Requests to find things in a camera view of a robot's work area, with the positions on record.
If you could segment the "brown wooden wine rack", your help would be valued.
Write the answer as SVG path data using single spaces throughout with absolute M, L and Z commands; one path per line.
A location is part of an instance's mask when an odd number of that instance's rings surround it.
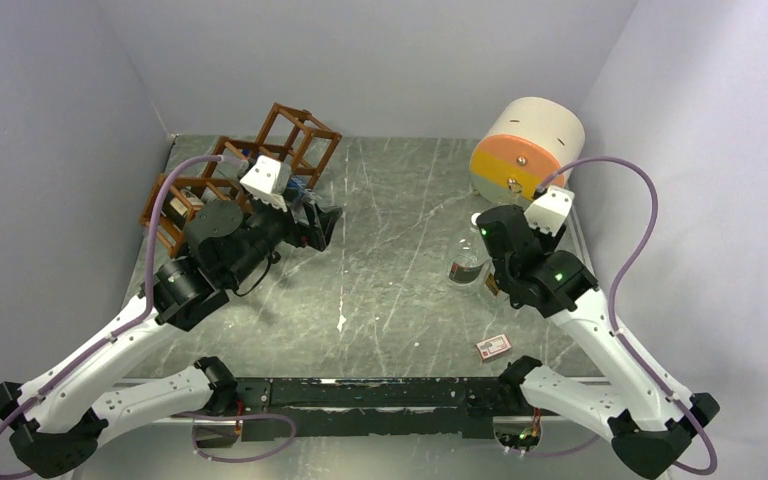
M 245 161 L 248 166 L 259 155 L 267 155 L 289 164 L 293 175 L 311 190 L 341 139 L 341 133 L 327 126 L 310 111 L 274 103 L 253 140 L 220 136 L 209 153 L 229 155 Z M 213 200 L 232 200 L 244 212 L 250 213 L 251 204 L 237 179 L 239 172 L 240 168 L 235 165 L 218 165 L 214 162 L 194 165 L 179 174 L 171 187 L 191 190 L 204 202 L 204 206 Z M 187 223 L 198 212 L 190 211 Z M 180 254 L 186 245 L 184 227 L 174 225 L 163 215 L 161 208 L 156 239 L 171 258 Z

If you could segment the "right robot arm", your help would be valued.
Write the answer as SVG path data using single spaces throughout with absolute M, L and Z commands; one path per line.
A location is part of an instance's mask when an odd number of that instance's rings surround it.
M 656 479 L 694 439 L 709 455 L 710 475 L 718 456 L 705 428 L 720 411 L 709 393 L 693 393 L 661 367 L 615 315 L 594 274 L 574 254 L 557 249 L 553 231 L 532 226 L 517 205 L 473 215 L 498 288 L 514 309 L 530 307 L 563 330 L 598 367 L 610 387 L 599 390 L 566 378 L 540 360 L 523 356 L 500 375 L 499 398 L 510 413 L 548 410 L 608 441 L 637 475 Z

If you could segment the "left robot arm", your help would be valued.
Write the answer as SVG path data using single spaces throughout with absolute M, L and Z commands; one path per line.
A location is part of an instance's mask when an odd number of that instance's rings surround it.
M 216 200 L 199 210 L 184 227 L 184 251 L 101 331 L 37 378 L 0 384 L 2 428 L 27 473 L 63 475 L 115 437 L 169 415 L 233 411 L 238 384 L 216 357 L 133 388 L 116 383 L 224 306 L 252 272 L 275 263 L 279 245 L 326 249 L 341 215 L 310 199 L 286 208 L 254 201 L 250 212 Z

